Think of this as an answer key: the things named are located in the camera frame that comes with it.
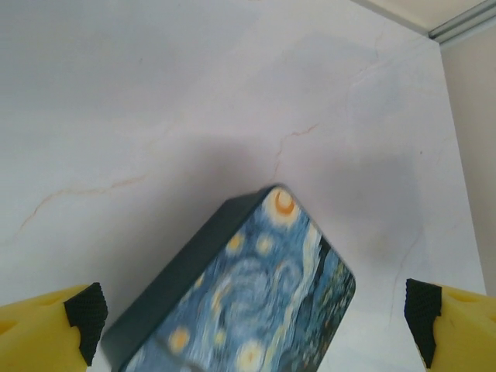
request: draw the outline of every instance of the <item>blue swirl pattern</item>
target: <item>blue swirl pattern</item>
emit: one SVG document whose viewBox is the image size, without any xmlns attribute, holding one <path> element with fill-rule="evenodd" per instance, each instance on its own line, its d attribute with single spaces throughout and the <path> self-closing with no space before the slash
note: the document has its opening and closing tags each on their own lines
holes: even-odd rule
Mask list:
<svg viewBox="0 0 496 372">
<path fill-rule="evenodd" d="M 275 188 L 125 370 L 316 371 L 354 291 L 311 219 Z"/>
</svg>

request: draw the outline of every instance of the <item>white wall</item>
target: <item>white wall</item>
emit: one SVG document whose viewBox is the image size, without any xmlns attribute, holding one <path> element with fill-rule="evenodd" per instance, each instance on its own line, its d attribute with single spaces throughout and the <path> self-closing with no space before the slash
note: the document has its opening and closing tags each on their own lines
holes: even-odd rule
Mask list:
<svg viewBox="0 0 496 372">
<path fill-rule="evenodd" d="M 473 8 L 483 0 L 354 0 L 362 5 L 374 5 L 411 23 L 420 31 L 430 31 L 444 22 Z"/>
<path fill-rule="evenodd" d="M 496 296 L 496 23 L 443 48 L 486 289 Z"/>
</svg>

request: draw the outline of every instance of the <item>marble surface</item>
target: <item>marble surface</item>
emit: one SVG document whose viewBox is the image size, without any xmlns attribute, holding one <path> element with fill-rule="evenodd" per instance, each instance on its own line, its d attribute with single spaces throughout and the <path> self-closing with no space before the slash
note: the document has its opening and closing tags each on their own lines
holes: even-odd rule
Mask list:
<svg viewBox="0 0 496 372">
<path fill-rule="evenodd" d="M 423 370 L 407 277 L 484 292 L 437 44 L 346 0 L 0 14 L 0 305 L 100 281 L 113 322 L 224 199 L 275 181 L 356 275 L 319 371 Z"/>
</svg>

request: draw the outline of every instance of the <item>gray metal trim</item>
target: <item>gray metal trim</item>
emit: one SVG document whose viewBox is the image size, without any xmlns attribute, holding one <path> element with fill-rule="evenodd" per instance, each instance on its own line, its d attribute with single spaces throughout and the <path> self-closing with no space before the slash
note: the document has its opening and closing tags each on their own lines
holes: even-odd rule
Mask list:
<svg viewBox="0 0 496 372">
<path fill-rule="evenodd" d="M 496 0 L 486 0 L 429 32 L 429 38 L 445 43 L 496 17 Z"/>
</svg>

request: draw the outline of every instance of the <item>black rubber pad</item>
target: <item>black rubber pad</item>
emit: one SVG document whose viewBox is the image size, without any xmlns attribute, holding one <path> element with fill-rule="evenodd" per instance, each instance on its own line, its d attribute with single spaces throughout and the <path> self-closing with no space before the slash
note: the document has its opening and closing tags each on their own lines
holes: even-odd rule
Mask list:
<svg viewBox="0 0 496 372">
<path fill-rule="evenodd" d="M 65 301 L 64 306 L 71 327 L 79 328 L 81 334 L 79 350 L 86 364 L 91 366 L 109 314 L 102 287 L 99 283 L 93 283 Z"/>
<path fill-rule="evenodd" d="M 425 366 L 430 368 L 436 351 L 432 327 L 441 316 L 442 288 L 423 281 L 406 281 L 405 318 Z"/>
</svg>

